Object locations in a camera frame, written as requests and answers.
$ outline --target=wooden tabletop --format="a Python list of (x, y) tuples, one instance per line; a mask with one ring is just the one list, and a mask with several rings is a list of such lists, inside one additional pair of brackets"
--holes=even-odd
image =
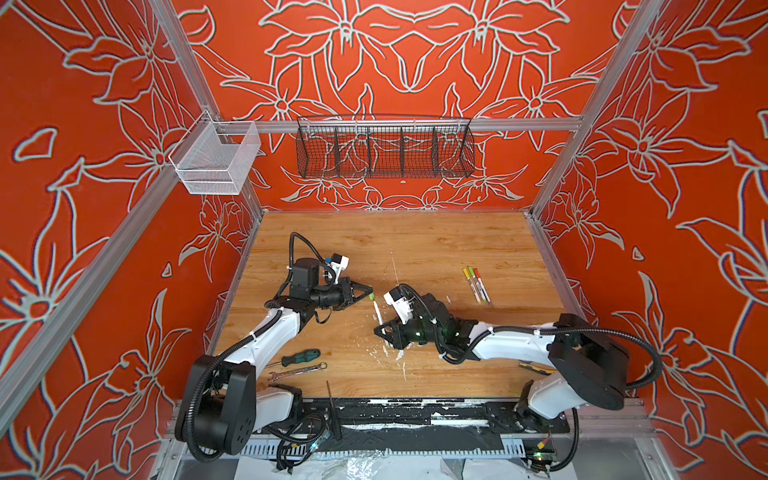
[[(321, 255), (350, 258), (343, 276), (373, 286), (383, 320), (396, 317), (383, 295), (398, 283), (420, 294), (432, 293), (457, 317), (494, 324), (531, 325), (555, 321), (563, 311), (525, 218), (520, 213), (339, 212), (334, 214), (268, 213), (261, 224), (240, 281), (227, 324), (217, 346), (221, 352), (242, 339), (266, 314), (263, 305), (285, 280), (288, 238), (296, 231)], [(311, 257), (296, 241), (295, 258)], [(479, 270), (493, 306), (479, 305), (462, 274)], [(327, 310), (319, 310), (321, 319)], [(283, 371), (320, 361), (325, 372), (282, 379), (304, 396), (515, 397), (536, 373), (507, 359), (465, 361), (450, 365), (438, 358), (433, 344), (411, 345), (402, 353), (373, 334), (379, 325), (373, 301), (365, 299), (335, 312), (325, 325), (310, 322), (281, 350), (278, 359), (317, 348), (322, 356), (310, 364), (267, 369)]]

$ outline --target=wire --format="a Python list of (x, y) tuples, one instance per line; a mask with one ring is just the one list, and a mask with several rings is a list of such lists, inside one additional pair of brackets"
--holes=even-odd
[(320, 256), (315, 246), (312, 245), (312, 243), (309, 240), (304, 238), (304, 236), (301, 233), (292, 232), (288, 240), (288, 275), (286, 276), (285, 281), (280, 285), (280, 288), (277, 289), (277, 293), (275, 293), (275, 297), (273, 298), (273, 300), (276, 300), (277, 297), (283, 293), (283, 290), (286, 289), (286, 287), (290, 283), (291, 277), (293, 276), (293, 271), (291, 270), (293, 268), (293, 241), (296, 238), (303, 241), (310, 248), (310, 250), (312, 250), (312, 253), (314, 253), (315, 257), (317, 257), (317, 259), (320, 261), (320, 266), (322, 266), (326, 272), (330, 273), (331, 281), (329, 282), (329, 284), (333, 285), (336, 282), (336, 272), (333, 271), (333, 268), (331, 268), (328, 265), (328, 263), (326, 262), (326, 259)]
[[(296, 433), (304, 424), (304, 422), (306, 422), (307, 420), (310, 421), (310, 435), (308, 435), (305, 439), (299, 439), (297, 437), (291, 436), (292, 434)], [(317, 420), (320, 422), (320, 428), (318, 429), (315, 435), (312, 435), (311, 428), (312, 428), (312, 422), (314, 420)], [(319, 412), (307, 413), (304, 417), (301, 418), (301, 420), (299, 420), (297, 424), (295, 424), (294, 427), (288, 430), (287, 433), (283, 433), (277, 427), (272, 427), (271, 425), (267, 425), (263, 427), (263, 430), (265, 430), (266, 432), (269, 432), (272, 435), (275, 435), (278, 439), (280, 439), (280, 443), (277, 445), (277, 453), (276, 453), (277, 469), (278, 470), (287, 469), (288, 472), (291, 473), (291, 470), (293, 469), (293, 467), (296, 467), (306, 462), (307, 459), (309, 459), (309, 457), (312, 456), (314, 452), (312, 449), (312, 446), (307, 447), (306, 454), (299, 461), (293, 461), (288, 459), (288, 451), (292, 448), (291, 445), (313, 444), (320, 437), (323, 436), (323, 434), (326, 432), (326, 428), (327, 428), (326, 418)]]
[(413, 300), (413, 299), (416, 299), (416, 300), (418, 300), (418, 301), (419, 301), (419, 303), (421, 303), (421, 304), (422, 304), (422, 306), (424, 307), (424, 310), (426, 310), (426, 312), (427, 312), (427, 315), (429, 316), (429, 321), (432, 321), (432, 320), (438, 320), (438, 319), (437, 319), (437, 318), (436, 318), (436, 317), (435, 317), (435, 316), (432, 314), (432, 311), (429, 309), (429, 307), (427, 307), (427, 304), (426, 304), (426, 303), (424, 303), (424, 299), (422, 299), (422, 298), (421, 298), (421, 296), (419, 295), (419, 293), (418, 293), (418, 292), (416, 292), (416, 290), (415, 290), (415, 289), (414, 289), (412, 286), (408, 285), (407, 283), (400, 283), (400, 284), (397, 286), (397, 289), (398, 289), (398, 290), (400, 290), (400, 293), (402, 293), (402, 291), (403, 291), (403, 290), (405, 290), (406, 292), (408, 292), (408, 293), (410, 293), (410, 294), (411, 294), (411, 299), (412, 299), (412, 300)]
[(318, 322), (320, 325), (323, 325), (324, 323), (328, 322), (328, 320), (330, 320), (330, 319), (331, 319), (331, 314), (332, 314), (332, 313), (333, 313), (333, 309), (331, 309), (331, 311), (330, 311), (330, 312), (328, 312), (328, 316), (326, 317), (326, 319), (325, 319), (325, 320), (323, 320), (323, 321), (321, 322), (321, 321), (320, 321), (320, 317), (319, 317), (319, 315), (317, 314), (317, 310), (315, 310), (315, 321), (316, 321), (316, 322)]
[[(534, 329), (529, 326), (511, 326), (511, 325), (503, 325), (503, 326), (494, 326), (493, 332), (519, 332), (519, 333), (530, 333), (532, 335), (535, 335), (536, 332), (538, 332), (539, 335), (568, 335), (569, 333), (605, 333), (606, 335), (612, 335), (617, 336), (619, 338), (628, 340), (632, 343), (635, 343), (636, 345), (639, 345), (642, 347), (653, 360), (653, 365), (650, 369), (650, 372), (648, 372), (645, 376), (643, 376), (639, 380), (635, 380), (634, 382), (629, 382), (627, 384), (627, 390), (632, 389), (638, 389), (643, 386), (650, 385), (651, 383), (655, 382), (659, 376), (661, 375), (661, 371), (664, 367), (664, 361), (661, 359), (661, 356), (659, 355), (659, 352), (652, 346), (650, 343), (646, 342), (645, 340), (636, 337), (634, 335), (631, 335), (630, 333), (622, 332), (621, 330), (614, 330), (614, 329), (606, 329), (596, 326), (589, 326), (589, 327), (564, 327), (564, 328), (548, 328), (548, 329)], [(449, 356), (444, 356), (443, 359), (448, 362), (452, 363), (453, 365), (458, 365), (459, 363), (464, 362), (466, 360), (467, 355), (475, 349), (475, 347), (480, 343), (481, 340), (483, 340), (486, 336), (491, 335), (492, 331), (486, 330), (483, 333), (480, 333), (480, 335), (477, 335), (474, 340), (469, 344), (467, 347), (467, 350), (463, 352), (463, 354), (460, 355), (459, 358), (453, 359)]]
[(576, 449), (578, 448), (578, 412), (576, 409), (571, 409), (571, 412), (574, 416), (574, 441), (571, 443), (571, 449), (568, 450), (568, 454), (565, 456), (562, 462), (558, 463), (554, 467), (550, 467), (550, 472), (556, 472), (558, 470), (562, 470), (563, 468), (567, 467), (569, 463), (571, 463), (571, 460), (574, 459), (576, 456)]
[(200, 406), (200, 401), (203, 398), (203, 392), (206, 390), (206, 384), (208, 383), (208, 380), (210, 379), (214, 370), (217, 370), (221, 364), (224, 363), (224, 360), (226, 360), (228, 356), (235, 353), (238, 349), (243, 348), (251, 341), (262, 336), (264, 332), (266, 332), (275, 323), (277, 323), (277, 320), (279, 320), (282, 315), (283, 311), (277, 310), (275, 316), (272, 317), (269, 322), (265, 323), (264, 326), (260, 327), (249, 336), (243, 338), (241, 341), (235, 343), (230, 348), (224, 350), (220, 355), (216, 356), (213, 362), (203, 371), (203, 374), (200, 375), (200, 379), (197, 381), (197, 385), (195, 385), (192, 396), (190, 397), (190, 404), (187, 407), (187, 413), (184, 416), (184, 425), (182, 427), (184, 436), (187, 438), (187, 447), (189, 447), (190, 453), (197, 461), (212, 462), (213, 460), (221, 457), (223, 454), (221, 450), (214, 450), (213, 453), (203, 452), (203, 450), (200, 448), (200, 444), (197, 442), (197, 437), (195, 436), (194, 432), (194, 419), (197, 416), (197, 409)]

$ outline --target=metal wrench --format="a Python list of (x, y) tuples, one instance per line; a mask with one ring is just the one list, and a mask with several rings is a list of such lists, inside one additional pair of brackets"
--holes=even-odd
[(317, 365), (305, 366), (302, 369), (289, 370), (287, 372), (281, 372), (281, 373), (270, 372), (270, 382), (275, 382), (279, 379), (282, 379), (285, 376), (301, 375), (302, 373), (315, 372), (317, 370), (325, 370), (327, 368), (328, 368), (327, 363), (320, 362)]

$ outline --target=red floral wallpaper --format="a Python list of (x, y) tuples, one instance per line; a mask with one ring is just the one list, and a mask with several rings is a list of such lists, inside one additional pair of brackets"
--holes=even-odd
[[(174, 0), (224, 117), (578, 116), (639, 0)], [(465, 180), (302, 180), (288, 134), (251, 180), (273, 210), (529, 206), (563, 132), (480, 134)]]
[(0, 7), (0, 374), (200, 113), (143, 0)]
[[(145, 0), (0, 6), (0, 374), (200, 113)], [(254, 216), (178, 185), (0, 440), (2, 478), (143, 478)]]
[(542, 219), (590, 319), (664, 357), (638, 394), (684, 478), (768, 476), (766, 27), (667, 2)]
[(254, 222), (178, 184), (0, 442), (0, 476), (148, 477)]

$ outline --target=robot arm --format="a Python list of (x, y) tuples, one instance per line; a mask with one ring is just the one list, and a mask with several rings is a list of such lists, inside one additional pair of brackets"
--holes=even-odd
[[(556, 373), (526, 384), (517, 404), (520, 423), (532, 429), (587, 403), (620, 410), (627, 389), (650, 384), (660, 373), (661, 360), (653, 346), (621, 331), (599, 329), (569, 313), (556, 323), (493, 326), (455, 318), (432, 294), (420, 296), (407, 285), (390, 290), (384, 299), (398, 318), (376, 327), (374, 333), (396, 349), (411, 342), (434, 343), (441, 358), (453, 364), (507, 358), (555, 367)], [(609, 335), (648, 350), (654, 367), (644, 379), (627, 384), (629, 354)]]
[[(304, 241), (316, 258), (293, 262), (294, 238)], [(202, 355), (192, 365), (174, 436), (186, 442), (190, 453), (202, 462), (215, 460), (222, 453), (237, 454), (252, 431), (300, 411), (299, 389), (278, 385), (257, 392), (256, 379), (280, 348), (312, 318), (318, 323), (328, 320), (320, 322), (317, 309), (344, 310), (373, 291), (370, 286), (341, 277), (349, 258), (334, 254), (323, 259), (298, 233), (291, 234), (289, 248), (288, 277), (266, 303), (264, 320), (219, 356)], [(324, 285), (320, 284), (321, 269)], [(283, 295), (286, 287), (288, 294)], [(226, 395), (220, 394), (221, 390), (226, 390)], [(206, 453), (201, 447), (214, 453)]]

